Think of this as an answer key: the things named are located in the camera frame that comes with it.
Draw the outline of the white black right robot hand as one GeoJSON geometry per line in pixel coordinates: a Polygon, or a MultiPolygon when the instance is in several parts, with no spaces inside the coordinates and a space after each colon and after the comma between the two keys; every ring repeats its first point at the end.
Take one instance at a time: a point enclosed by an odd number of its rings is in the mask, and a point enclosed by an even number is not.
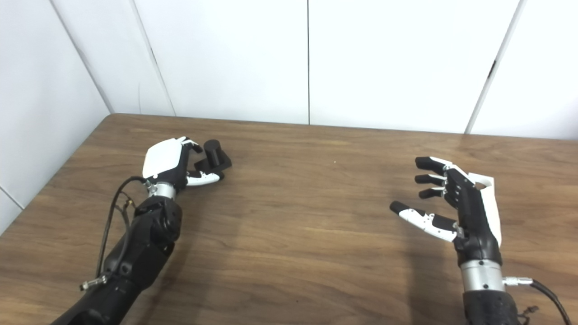
{"type": "Polygon", "coordinates": [[[457,211],[457,219],[412,208],[393,201],[390,210],[403,220],[436,238],[450,242],[458,265],[474,260],[503,264],[502,233],[493,177],[464,172],[451,161],[437,157],[416,157],[418,169],[427,174],[415,176],[415,183],[432,184],[419,192],[421,199],[440,197],[457,211]]]}

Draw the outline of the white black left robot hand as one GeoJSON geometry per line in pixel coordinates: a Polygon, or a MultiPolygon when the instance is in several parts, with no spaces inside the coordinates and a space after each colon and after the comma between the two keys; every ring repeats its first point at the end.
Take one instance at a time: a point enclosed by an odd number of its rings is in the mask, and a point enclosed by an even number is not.
{"type": "Polygon", "coordinates": [[[187,186],[204,186],[224,179],[222,172],[189,171],[190,151],[204,152],[199,144],[186,136],[151,146],[144,159],[142,177],[153,186],[170,185],[177,192],[187,186]]]}

